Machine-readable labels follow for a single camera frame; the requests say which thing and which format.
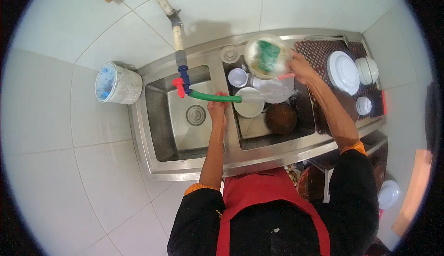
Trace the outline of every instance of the green hose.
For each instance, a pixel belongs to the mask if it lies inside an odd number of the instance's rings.
[[[199,100],[213,101],[213,102],[227,102],[227,103],[242,102],[242,96],[217,96],[217,95],[201,93],[196,90],[192,90],[189,96]]]

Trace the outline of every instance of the double sink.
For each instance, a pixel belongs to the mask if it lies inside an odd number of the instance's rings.
[[[280,36],[289,47],[309,34],[336,35],[344,31],[324,29],[293,29],[270,31]],[[359,33],[347,32],[350,41],[362,41]],[[213,94],[217,91],[234,95],[238,88],[227,82],[233,68],[247,66],[243,59],[251,33],[229,37],[186,50],[191,88]],[[220,51],[236,45],[238,61],[224,63]],[[130,106],[131,128],[142,175],[148,181],[197,180],[205,160],[211,134],[211,117],[207,101],[180,98],[172,81],[179,77],[174,55],[167,56],[138,70],[143,79],[141,98]],[[224,138],[224,175],[238,175],[292,164],[334,150],[336,143],[328,135],[316,132],[312,101],[308,88],[295,80],[294,95],[289,100],[297,111],[297,127],[288,135],[272,133],[265,123],[264,111],[248,119],[236,113],[232,105],[226,109],[228,118]],[[360,134],[365,135],[382,125],[381,119],[358,121]]]

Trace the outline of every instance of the blue pipe fitting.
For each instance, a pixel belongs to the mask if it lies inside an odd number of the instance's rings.
[[[190,89],[190,77],[188,76],[188,66],[186,65],[182,65],[179,66],[177,68],[177,71],[180,72],[180,77],[183,79],[183,90],[185,92],[186,95],[190,95],[191,94],[191,89]]]

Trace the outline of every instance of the hand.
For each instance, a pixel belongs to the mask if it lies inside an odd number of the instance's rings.
[[[291,49],[291,53],[293,59],[290,59],[287,62],[290,71],[288,74],[280,76],[279,79],[295,77],[300,83],[307,85],[307,79],[317,73],[302,54],[297,53],[293,49]]]
[[[222,91],[214,93],[217,96],[227,96],[227,93],[224,93]],[[225,130],[227,118],[225,116],[225,108],[228,106],[229,103],[222,103],[222,102],[208,102],[208,112],[211,116],[211,121],[213,121],[213,127],[217,126],[223,130]]]

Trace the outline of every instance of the stainless steel countertop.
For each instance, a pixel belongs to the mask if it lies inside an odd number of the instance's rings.
[[[357,32],[331,30],[331,29],[281,29],[261,31],[241,36],[228,37],[186,49],[189,68],[207,65],[210,70],[211,82],[214,91],[228,92],[225,73],[220,59],[220,50],[228,45],[245,46],[252,37],[269,33],[285,40],[289,47],[295,41],[302,41],[309,35],[347,35],[349,41],[359,41],[364,44],[367,53],[371,56],[362,34]],[[146,181],[186,181],[198,180],[204,157],[174,161],[158,161],[154,153],[151,131],[148,123],[147,104],[145,100],[145,86],[148,83],[175,74],[177,66],[175,56],[170,55],[140,68],[138,73],[143,79],[143,90],[136,103],[130,106],[130,122],[133,140],[139,161],[142,176]],[[223,176],[233,176],[249,172],[271,169],[310,159],[320,154],[337,149],[337,144],[327,134],[312,135],[298,139],[273,144],[251,150],[242,150],[237,136],[233,107],[230,104],[226,109],[228,118],[227,131],[224,138],[224,171]],[[377,129],[384,122],[383,117],[366,118],[356,123],[360,137]]]

